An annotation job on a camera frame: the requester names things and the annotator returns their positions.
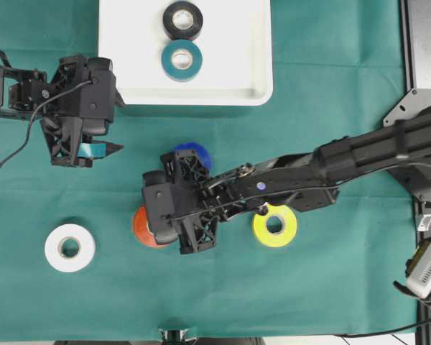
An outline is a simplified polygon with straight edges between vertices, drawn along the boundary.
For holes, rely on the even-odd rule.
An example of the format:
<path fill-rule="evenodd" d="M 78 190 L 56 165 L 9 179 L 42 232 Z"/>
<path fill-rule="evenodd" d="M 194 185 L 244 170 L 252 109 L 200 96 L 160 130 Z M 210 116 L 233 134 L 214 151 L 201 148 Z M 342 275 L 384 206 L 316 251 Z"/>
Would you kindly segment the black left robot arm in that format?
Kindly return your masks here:
<path fill-rule="evenodd" d="M 0 118 L 39 122 L 52 165 L 92 167 L 122 150 L 101 138 L 125 105 L 107 58 L 62 57 L 49 79 L 45 71 L 13 68 L 0 50 Z"/>

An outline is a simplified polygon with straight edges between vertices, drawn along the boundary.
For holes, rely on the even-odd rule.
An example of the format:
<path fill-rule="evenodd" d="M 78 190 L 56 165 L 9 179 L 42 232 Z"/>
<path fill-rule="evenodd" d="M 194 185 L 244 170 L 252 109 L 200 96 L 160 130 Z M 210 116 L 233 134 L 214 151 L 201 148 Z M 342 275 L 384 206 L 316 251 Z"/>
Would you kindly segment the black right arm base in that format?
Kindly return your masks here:
<path fill-rule="evenodd" d="M 399 167 L 391 175 L 420 202 L 431 202 L 431 89 L 413 89 L 385 116 L 383 125 L 404 135 Z"/>

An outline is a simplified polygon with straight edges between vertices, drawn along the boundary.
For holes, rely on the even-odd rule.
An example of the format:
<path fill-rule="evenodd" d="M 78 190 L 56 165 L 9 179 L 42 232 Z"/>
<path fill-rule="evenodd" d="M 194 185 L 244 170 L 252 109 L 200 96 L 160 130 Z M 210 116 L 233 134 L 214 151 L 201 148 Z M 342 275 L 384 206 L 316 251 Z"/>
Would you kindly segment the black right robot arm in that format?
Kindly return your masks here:
<path fill-rule="evenodd" d="M 219 223 L 267 206 L 306 212 L 333 205 L 342 184 L 387 170 L 417 200 L 431 202 L 431 107 L 416 117 L 313 152 L 246 163 L 211 176 L 198 154 L 182 149 L 146 172 L 142 195 L 156 243 L 180 243 L 182 254 L 215 246 Z"/>

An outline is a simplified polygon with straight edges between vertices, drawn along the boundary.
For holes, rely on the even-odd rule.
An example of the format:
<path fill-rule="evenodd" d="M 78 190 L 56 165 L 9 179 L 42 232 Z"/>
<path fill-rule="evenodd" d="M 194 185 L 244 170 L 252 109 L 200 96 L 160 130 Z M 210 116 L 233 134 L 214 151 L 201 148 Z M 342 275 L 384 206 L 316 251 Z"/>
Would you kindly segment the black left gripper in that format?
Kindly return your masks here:
<path fill-rule="evenodd" d="M 55 166 L 92 167 L 94 160 L 103 159 L 124 148 L 120 144 L 95 140 L 95 137 L 101 136 L 83 131 L 81 93 L 82 88 L 92 83 L 87 68 L 88 59 L 83 55 L 61 58 L 51 80 L 58 98 L 51 103 L 40 125 L 51 164 Z M 126 107 L 118 90 L 115 90 L 115 105 Z"/>

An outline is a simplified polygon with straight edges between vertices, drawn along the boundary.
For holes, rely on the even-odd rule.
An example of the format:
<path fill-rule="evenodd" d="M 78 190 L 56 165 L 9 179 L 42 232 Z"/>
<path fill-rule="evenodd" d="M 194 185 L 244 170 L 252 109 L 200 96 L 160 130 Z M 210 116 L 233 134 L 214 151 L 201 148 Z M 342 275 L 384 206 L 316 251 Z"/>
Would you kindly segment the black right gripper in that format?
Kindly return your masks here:
<path fill-rule="evenodd" d="M 216 245 L 218 223 L 216 211 L 209 211 L 203 184 L 210 179 L 194 150 L 175 150 L 160 157 L 167 180 L 172 184 L 175 213 L 169 217 L 177 230 L 181 254 L 193 254 Z"/>

